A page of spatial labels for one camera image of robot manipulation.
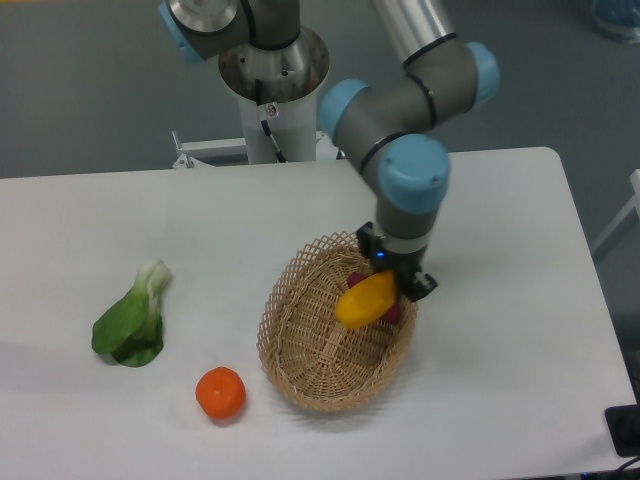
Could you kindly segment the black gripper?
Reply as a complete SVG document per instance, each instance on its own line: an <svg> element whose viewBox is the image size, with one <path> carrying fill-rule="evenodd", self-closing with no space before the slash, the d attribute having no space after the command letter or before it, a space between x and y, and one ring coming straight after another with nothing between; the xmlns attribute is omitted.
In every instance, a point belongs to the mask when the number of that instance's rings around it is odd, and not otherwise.
<svg viewBox="0 0 640 480"><path fill-rule="evenodd" d="M409 301L418 302L438 287L438 282L422 270L425 247L410 253L393 252L376 233L371 221L356 231L356 238L360 253L372 260L374 271L391 271L398 291Z"/></svg>

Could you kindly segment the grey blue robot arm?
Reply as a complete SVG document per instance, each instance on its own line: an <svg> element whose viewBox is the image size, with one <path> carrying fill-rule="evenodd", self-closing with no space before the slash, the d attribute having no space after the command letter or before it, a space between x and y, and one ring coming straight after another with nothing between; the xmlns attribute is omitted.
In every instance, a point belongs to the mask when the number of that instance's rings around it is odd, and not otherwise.
<svg viewBox="0 0 640 480"><path fill-rule="evenodd" d="M296 1L163 1L173 41L190 62L216 59L238 101L250 163L312 161L323 132L377 198L357 231L362 255L390 271L418 301L435 287L422 270L446 195L447 150L431 129L490 100L500 74L492 52L461 41L438 1L378 1L402 63L394 84L373 89L346 79L323 89L323 40L302 25Z"/></svg>

